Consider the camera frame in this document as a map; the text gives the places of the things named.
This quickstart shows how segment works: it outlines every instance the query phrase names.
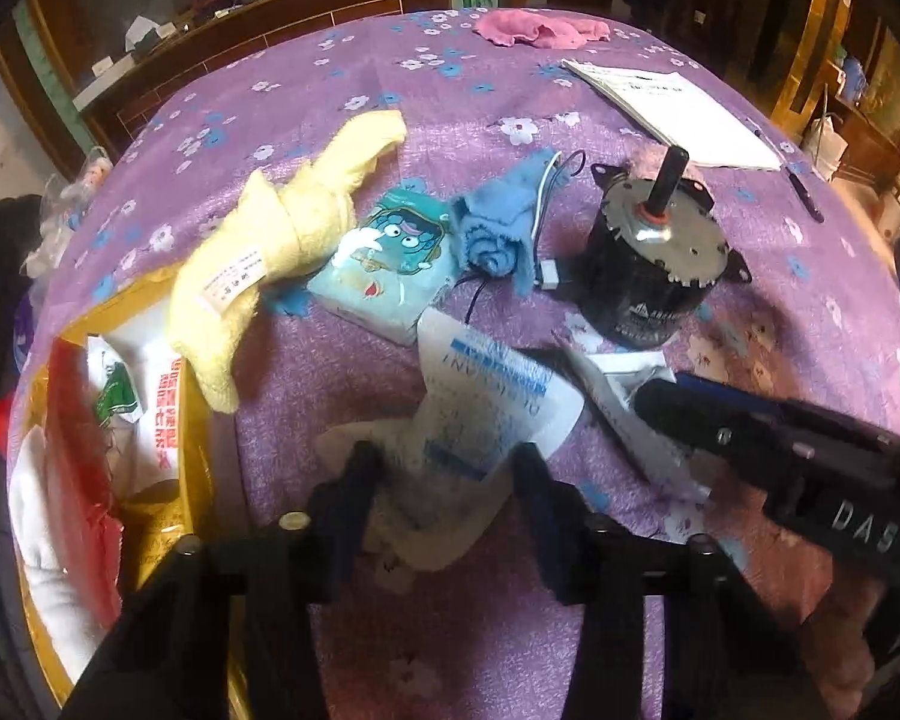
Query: yellow cloth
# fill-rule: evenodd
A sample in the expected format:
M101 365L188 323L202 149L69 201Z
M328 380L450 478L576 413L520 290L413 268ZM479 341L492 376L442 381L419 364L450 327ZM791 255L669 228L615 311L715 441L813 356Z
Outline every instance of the yellow cloth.
M313 271L356 223L350 197L377 158L407 137L399 111L370 111L347 122L311 165L279 193L255 170L237 207L180 268L170 295L170 345L197 373L210 407L233 413L239 399L230 366L260 298L259 285ZM217 314L200 293L221 269L259 247L266 276Z

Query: black pen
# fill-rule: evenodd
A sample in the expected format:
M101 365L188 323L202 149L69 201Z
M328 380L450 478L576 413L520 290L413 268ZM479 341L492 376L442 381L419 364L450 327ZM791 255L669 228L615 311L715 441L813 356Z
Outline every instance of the black pen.
M787 175L790 179L790 183L793 185L794 191L797 193L797 197L800 198L800 202L803 203L803 207L807 209L807 213L810 215L810 218L812 218L813 221L816 221L816 223L823 224L823 213L821 213L821 210L818 209L817 204L813 201L813 197L810 196L809 191L807 191L807 187L803 186L803 182L800 181L799 176L790 169L790 166L787 164L787 160L784 159L783 154L781 154L775 144L770 141L770 138L763 134L763 130L760 129L760 125L757 122L754 122L754 120L749 116L746 117L746 120L754 128L754 135L756 135L760 140L770 146L770 148L773 150L773 153L778 156L782 169L786 170Z

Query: pink fabric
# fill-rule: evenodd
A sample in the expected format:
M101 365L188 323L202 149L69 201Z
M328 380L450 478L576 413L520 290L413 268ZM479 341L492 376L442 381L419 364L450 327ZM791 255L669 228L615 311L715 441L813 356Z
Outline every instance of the pink fabric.
M529 10L493 10L473 28L497 46L517 41L537 49L578 49L589 40L610 40L610 27L595 19L567 19Z

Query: stack of paper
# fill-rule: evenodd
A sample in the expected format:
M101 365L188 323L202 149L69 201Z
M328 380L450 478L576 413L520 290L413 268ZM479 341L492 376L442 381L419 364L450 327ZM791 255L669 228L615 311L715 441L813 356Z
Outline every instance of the stack of paper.
M619 105L667 146L681 146L703 167L780 170L766 143L679 73L647 73L563 60L563 66Z

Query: purple tablecloth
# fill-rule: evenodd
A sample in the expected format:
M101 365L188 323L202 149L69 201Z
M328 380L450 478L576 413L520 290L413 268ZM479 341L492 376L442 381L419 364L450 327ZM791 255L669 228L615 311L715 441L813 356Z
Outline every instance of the purple tablecloth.
M679 71L743 119L766 120L688 57L626 25L581 50L495 47L471 32L485 11L361 20L235 62L181 90L112 172L50 286L24 374L45 362L67 322L143 272L185 257L235 203L255 167L274 181L319 153L350 117L398 108L409 136L358 191L359 211L403 182L449 197L501 175L542 146L585 148L621 164L649 142L564 57ZM665 349L674 368L799 396L900 431L898 289L840 199L767 125L826 215L810 220L783 173L704 170L727 239L754 272L720 285ZM559 194L541 253L583 247L599 194L582 176ZM475 284L444 310L461 317ZM573 306L509 283L487 287L473 324L512 346L553 333L607 348ZM309 317L261 313L235 364L245 493L263 523L302 504L325 478L313 441L327 427L411 415L423 396L415 349L382 341L319 307ZM14 406L13 447L22 404ZM552 459L557 477L641 535L685 538L704 526L642 484L586 414ZM706 527L744 567L781 619L796 621L826 587L820 553L768 525L757 496L729 480ZM456 565L413 576L385 557L358 560L332 608L314 612L334 717L556 718L576 650L578 610L543 589L514 504ZM662 635L648 609L644 709L659 714Z

